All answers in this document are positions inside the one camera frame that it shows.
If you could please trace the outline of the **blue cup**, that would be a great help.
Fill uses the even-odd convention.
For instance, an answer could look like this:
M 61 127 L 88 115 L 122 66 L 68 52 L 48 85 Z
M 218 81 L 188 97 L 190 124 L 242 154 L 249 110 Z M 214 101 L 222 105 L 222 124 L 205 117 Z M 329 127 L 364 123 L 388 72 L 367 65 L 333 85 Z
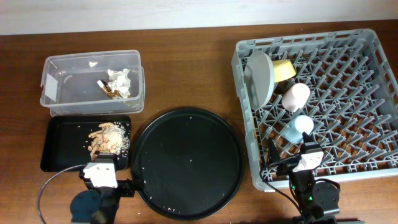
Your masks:
M 314 128 L 313 120 L 306 115 L 299 115 L 289 123 L 288 130 L 283 137 L 291 143 L 298 144 L 303 142 L 302 133 L 310 134 Z

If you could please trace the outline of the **peanut shells and rice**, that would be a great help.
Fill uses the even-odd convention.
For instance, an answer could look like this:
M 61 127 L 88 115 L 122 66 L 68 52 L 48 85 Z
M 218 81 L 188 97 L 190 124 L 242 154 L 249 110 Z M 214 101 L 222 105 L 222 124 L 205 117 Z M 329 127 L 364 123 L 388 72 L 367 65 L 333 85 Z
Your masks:
M 107 122 L 98 125 L 99 130 L 89 133 L 91 143 L 88 146 L 91 160 L 101 153 L 115 154 L 127 158 L 130 139 L 126 128 L 120 122 Z

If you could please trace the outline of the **pink cup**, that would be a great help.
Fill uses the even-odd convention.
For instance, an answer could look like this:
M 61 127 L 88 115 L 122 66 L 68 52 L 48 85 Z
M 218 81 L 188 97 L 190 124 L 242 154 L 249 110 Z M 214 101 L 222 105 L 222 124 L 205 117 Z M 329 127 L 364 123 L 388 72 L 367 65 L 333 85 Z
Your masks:
M 305 106 L 309 97 L 309 87 L 304 83 L 296 83 L 283 95 L 282 106 L 294 113 Z

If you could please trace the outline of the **yellow bowl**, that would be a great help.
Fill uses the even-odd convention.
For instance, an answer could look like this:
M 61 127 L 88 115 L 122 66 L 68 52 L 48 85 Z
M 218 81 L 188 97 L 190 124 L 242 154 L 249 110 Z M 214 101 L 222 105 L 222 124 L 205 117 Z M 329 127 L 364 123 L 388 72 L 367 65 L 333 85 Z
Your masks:
M 275 60 L 272 64 L 274 66 L 275 82 L 282 82 L 296 75 L 296 70 L 290 60 Z

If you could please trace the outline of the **brown snack wrapper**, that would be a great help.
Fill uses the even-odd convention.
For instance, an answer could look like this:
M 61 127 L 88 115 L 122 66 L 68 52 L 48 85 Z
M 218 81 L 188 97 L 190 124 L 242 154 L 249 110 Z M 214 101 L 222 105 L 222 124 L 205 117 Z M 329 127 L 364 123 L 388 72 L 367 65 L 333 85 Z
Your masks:
M 104 80 L 97 81 L 98 86 L 105 92 L 105 94 L 112 99 L 122 99 L 118 90 L 112 90 Z

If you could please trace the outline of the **grey round plate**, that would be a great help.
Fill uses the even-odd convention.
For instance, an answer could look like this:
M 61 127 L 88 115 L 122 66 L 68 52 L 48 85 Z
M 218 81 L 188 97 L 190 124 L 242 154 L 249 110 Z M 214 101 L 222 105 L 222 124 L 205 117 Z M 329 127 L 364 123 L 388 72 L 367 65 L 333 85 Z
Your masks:
M 271 58 L 259 50 L 253 52 L 246 62 L 244 77 L 248 85 L 251 108 L 264 107 L 270 101 L 275 85 Z

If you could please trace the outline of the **white tissue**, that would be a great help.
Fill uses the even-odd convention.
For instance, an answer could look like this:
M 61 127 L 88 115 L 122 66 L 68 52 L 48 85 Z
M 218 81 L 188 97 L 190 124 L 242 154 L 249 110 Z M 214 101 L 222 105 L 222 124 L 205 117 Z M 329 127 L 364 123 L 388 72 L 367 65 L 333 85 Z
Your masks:
M 115 93 L 119 94 L 121 98 L 129 98 L 130 96 L 130 87 L 131 87 L 131 80 L 128 78 L 128 73 L 130 69 L 124 68 L 121 71 L 114 71 L 108 69 L 107 73 L 109 76 L 108 86 L 110 90 Z

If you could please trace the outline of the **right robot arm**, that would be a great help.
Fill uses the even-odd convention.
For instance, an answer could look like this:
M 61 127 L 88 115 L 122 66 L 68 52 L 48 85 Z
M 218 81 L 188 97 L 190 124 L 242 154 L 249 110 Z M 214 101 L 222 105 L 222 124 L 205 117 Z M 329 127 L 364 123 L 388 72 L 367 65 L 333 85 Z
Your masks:
M 265 177 L 262 181 L 277 193 L 289 199 L 300 215 L 293 223 L 336 223 L 340 184 L 329 179 L 316 179 L 315 171 L 322 163 L 325 150 L 307 133 L 302 133 L 303 144 L 293 156 L 281 159 L 271 138 L 268 139 L 267 165 L 263 171 L 276 168 L 276 175 L 289 177 L 290 197 L 271 185 Z

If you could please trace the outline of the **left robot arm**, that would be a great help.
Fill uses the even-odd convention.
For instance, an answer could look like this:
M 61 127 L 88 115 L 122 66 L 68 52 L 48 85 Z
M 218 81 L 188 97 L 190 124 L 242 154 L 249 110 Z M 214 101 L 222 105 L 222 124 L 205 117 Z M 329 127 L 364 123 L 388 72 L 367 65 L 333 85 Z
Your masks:
M 79 178 L 87 190 L 75 196 L 70 204 L 72 223 L 114 223 L 122 197 L 133 197 L 143 190 L 141 180 L 118 180 L 115 154 L 101 153 L 83 166 Z

